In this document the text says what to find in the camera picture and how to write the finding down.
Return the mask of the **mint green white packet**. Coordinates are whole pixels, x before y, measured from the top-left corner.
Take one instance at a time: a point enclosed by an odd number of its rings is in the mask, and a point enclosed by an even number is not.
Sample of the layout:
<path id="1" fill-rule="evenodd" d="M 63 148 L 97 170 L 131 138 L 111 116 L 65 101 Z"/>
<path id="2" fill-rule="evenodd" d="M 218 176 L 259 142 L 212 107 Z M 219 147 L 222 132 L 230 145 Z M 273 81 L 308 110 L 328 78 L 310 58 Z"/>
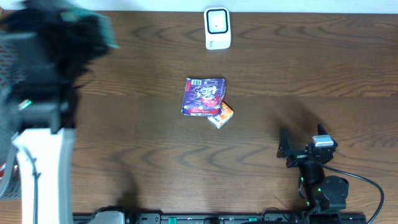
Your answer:
<path id="1" fill-rule="evenodd" d="M 99 32 L 100 36 L 104 39 L 105 44 L 108 47 L 118 49 L 119 45 L 116 42 L 111 19 L 109 17 L 79 7 L 69 8 L 61 13 L 61 18 L 66 22 L 78 22 L 89 16 L 93 16 L 99 20 Z"/>

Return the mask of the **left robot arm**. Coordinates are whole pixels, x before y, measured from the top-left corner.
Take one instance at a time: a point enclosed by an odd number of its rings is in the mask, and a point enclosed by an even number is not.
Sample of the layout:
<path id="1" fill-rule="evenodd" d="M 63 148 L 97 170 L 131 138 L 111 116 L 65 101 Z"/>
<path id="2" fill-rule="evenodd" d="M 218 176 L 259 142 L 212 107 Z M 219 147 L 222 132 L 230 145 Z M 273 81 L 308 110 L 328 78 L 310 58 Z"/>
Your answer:
<path id="1" fill-rule="evenodd" d="M 1 199 L 23 223 L 129 223 L 121 208 L 74 215 L 77 80 L 116 47 L 108 17 L 69 1 L 24 1 L 1 19 Z"/>

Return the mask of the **purple snack bag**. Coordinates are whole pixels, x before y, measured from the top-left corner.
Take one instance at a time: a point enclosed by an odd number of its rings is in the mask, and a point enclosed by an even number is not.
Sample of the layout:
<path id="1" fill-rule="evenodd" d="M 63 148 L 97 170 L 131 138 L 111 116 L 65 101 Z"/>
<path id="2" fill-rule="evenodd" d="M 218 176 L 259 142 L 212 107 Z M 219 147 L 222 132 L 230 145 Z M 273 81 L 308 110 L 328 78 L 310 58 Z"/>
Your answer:
<path id="1" fill-rule="evenodd" d="M 211 117 L 222 112 L 224 78 L 187 78 L 181 112 L 185 116 Z"/>

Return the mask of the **small orange box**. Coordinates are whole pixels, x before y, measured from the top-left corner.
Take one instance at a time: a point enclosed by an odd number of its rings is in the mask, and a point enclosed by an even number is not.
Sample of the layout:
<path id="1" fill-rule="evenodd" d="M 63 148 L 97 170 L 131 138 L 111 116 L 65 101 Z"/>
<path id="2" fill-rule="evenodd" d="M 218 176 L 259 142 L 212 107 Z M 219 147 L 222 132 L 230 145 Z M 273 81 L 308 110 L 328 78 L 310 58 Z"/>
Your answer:
<path id="1" fill-rule="evenodd" d="M 208 121 L 216 128 L 220 129 L 226 124 L 234 115 L 234 111 L 229 107 L 228 104 L 222 102 L 221 113 L 216 116 L 208 117 Z"/>

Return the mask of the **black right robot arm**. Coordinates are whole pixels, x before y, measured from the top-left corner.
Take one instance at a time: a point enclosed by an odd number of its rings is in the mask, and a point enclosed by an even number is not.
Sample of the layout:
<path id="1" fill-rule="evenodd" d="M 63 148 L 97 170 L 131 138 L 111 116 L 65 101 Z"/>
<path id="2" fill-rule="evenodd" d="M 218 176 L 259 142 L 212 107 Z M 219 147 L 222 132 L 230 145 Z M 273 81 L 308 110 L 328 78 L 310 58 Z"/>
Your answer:
<path id="1" fill-rule="evenodd" d="M 322 125 L 317 129 L 318 134 L 302 150 L 293 149 L 287 132 L 281 129 L 277 157 L 286 160 L 286 167 L 299 169 L 299 194 L 308 206 L 300 212 L 301 222 L 341 223 L 349 183 L 342 177 L 325 175 L 324 165 L 333 159 L 338 144 Z"/>

